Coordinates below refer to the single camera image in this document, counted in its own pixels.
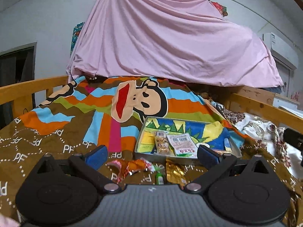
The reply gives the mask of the white green rice pouch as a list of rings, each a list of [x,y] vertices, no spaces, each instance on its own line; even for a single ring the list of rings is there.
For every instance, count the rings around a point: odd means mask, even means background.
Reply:
[[[177,157],[197,157],[197,147],[188,133],[181,135],[167,135],[167,139]]]

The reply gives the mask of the green sausage stick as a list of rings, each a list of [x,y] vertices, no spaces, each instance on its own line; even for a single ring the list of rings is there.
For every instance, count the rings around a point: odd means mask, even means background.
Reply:
[[[165,184],[164,174],[163,174],[162,169],[160,169],[160,168],[156,169],[155,180],[156,180],[156,185],[164,185]]]

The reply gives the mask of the clear nut bar packet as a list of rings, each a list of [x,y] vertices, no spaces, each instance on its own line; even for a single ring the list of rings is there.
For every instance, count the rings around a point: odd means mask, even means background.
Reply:
[[[174,156],[173,149],[167,139],[167,131],[154,131],[154,140],[156,146],[156,153],[158,155]]]

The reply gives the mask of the red label rice cracker pack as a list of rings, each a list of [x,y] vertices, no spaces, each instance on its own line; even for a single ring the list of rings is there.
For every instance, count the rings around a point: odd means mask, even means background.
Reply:
[[[226,150],[217,150],[217,149],[212,149],[212,151],[220,154],[220,155],[223,155],[223,154],[232,154],[231,151],[226,151]]]

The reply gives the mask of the white cabinet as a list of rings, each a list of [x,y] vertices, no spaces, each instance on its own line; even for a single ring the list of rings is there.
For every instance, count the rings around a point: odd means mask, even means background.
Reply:
[[[299,110],[300,103],[298,101],[294,101],[285,96],[275,93],[273,99],[273,106],[284,111],[290,112],[298,117],[302,118],[302,110]]]

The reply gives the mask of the orange pink candy wrapper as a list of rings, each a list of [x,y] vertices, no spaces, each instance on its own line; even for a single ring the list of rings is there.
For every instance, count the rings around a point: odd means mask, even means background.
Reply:
[[[154,165],[144,158],[131,161],[115,159],[108,162],[107,165],[118,169],[117,178],[115,179],[117,183],[122,182],[128,175],[131,176],[140,171],[156,171]]]

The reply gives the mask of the white floral satin quilt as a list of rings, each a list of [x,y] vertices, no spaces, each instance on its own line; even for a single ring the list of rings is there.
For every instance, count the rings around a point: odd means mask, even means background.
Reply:
[[[282,161],[295,178],[302,179],[302,152],[283,140],[286,128],[278,127],[256,115],[229,111],[222,104],[214,101],[211,104],[240,132],[249,135],[262,148]]]

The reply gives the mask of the gold foil snack pouch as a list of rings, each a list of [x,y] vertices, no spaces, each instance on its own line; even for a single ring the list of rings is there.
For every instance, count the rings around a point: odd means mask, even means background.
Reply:
[[[171,184],[178,184],[180,186],[186,186],[190,183],[190,180],[186,177],[185,166],[174,163],[173,161],[166,160],[166,178]]]

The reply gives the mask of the brown monkey cartoon blanket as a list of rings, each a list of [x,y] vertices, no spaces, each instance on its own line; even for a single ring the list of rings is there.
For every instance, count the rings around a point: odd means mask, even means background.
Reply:
[[[135,108],[124,122],[111,115],[112,102],[126,84],[148,89],[155,85],[157,111],[146,121],[147,109]],[[290,160],[275,155],[256,138],[242,135],[209,100],[193,87],[168,79],[115,77],[93,82],[81,76],[49,96],[32,111],[16,117],[1,129],[1,216],[17,220],[15,195],[34,165],[44,154],[65,159],[72,154],[90,152],[99,145],[108,149],[109,160],[132,160],[143,126],[163,128],[160,117],[171,118],[166,129],[189,133],[194,141],[217,141],[224,131],[233,132],[245,158],[263,155],[291,194],[286,214],[288,226],[302,226],[302,185],[290,171]]]

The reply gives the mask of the grey tray with dinosaur drawing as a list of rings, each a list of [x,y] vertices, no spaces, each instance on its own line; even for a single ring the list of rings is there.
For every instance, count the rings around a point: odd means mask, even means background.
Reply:
[[[198,165],[198,147],[242,156],[229,130],[220,122],[147,117],[135,146],[135,158],[165,163],[167,159],[181,165]]]

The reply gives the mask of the pink draped sheet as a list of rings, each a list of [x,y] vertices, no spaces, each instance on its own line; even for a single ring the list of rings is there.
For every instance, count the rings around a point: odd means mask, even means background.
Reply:
[[[209,0],[97,0],[66,68],[71,78],[154,76],[223,87],[283,85],[264,42]]]

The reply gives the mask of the white wall air conditioner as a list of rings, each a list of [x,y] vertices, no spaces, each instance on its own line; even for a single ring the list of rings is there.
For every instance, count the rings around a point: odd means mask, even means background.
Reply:
[[[296,51],[279,36],[272,32],[264,33],[263,41],[270,49],[274,58],[283,63],[290,70],[296,70],[298,68],[299,60]]]

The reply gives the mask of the dark window frame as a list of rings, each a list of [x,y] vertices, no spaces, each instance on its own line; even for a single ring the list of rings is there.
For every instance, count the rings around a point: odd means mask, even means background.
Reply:
[[[1,87],[34,80],[35,54],[37,43],[1,52]],[[35,107],[35,94],[31,94],[31,107],[26,107],[21,114]],[[13,120],[12,102],[1,104],[1,129]]]

